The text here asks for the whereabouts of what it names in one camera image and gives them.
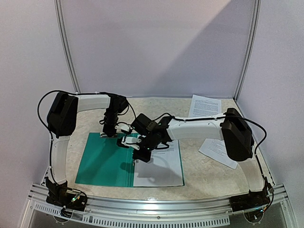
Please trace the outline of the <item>folder cover metal clip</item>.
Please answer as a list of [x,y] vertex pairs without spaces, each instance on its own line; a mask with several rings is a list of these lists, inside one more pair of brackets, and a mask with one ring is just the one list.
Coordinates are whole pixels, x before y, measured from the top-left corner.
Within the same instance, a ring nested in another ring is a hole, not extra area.
[[99,136],[100,138],[117,138],[118,134],[107,135],[105,133],[100,133]]

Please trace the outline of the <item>green file folder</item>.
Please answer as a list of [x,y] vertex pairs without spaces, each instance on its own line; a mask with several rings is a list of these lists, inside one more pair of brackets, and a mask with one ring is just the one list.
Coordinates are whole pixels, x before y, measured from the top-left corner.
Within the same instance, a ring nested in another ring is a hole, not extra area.
[[78,168],[77,184],[134,188],[133,148],[117,146],[116,138],[89,133]]

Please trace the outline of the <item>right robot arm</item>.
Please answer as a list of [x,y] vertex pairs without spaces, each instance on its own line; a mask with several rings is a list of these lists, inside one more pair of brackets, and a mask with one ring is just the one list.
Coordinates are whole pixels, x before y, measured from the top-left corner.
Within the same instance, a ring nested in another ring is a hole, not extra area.
[[159,144],[181,139],[217,139],[225,144],[228,157],[237,162],[248,182],[246,203],[256,207],[264,199],[266,184],[263,170],[256,158],[252,130],[249,120],[243,118],[235,108],[206,117],[176,117],[165,114],[160,121],[139,114],[131,127],[140,135],[138,148],[133,151],[133,159],[149,162],[152,150]]

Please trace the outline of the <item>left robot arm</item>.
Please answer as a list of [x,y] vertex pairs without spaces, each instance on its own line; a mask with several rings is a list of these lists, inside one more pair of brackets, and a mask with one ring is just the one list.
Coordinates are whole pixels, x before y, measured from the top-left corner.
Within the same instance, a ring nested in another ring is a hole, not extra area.
[[46,186],[48,189],[67,186],[66,154],[70,136],[76,128],[77,114],[82,111],[104,109],[102,133],[107,137],[116,135],[118,115],[129,106],[127,98],[107,92],[72,94],[57,91],[47,114],[47,129],[50,133],[50,158]]

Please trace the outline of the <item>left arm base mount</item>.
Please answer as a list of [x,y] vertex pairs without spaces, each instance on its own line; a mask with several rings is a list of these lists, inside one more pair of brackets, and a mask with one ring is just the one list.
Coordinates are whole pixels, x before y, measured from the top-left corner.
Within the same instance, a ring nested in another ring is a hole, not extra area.
[[85,211],[87,195],[80,191],[67,187],[66,184],[56,185],[46,183],[48,196],[46,202],[66,209]]

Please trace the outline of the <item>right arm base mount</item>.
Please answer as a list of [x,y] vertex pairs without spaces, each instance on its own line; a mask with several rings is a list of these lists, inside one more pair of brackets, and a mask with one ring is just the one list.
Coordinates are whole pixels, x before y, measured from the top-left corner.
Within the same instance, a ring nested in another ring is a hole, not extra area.
[[267,190],[249,191],[246,194],[229,198],[229,204],[233,212],[247,209],[256,209],[271,203]]

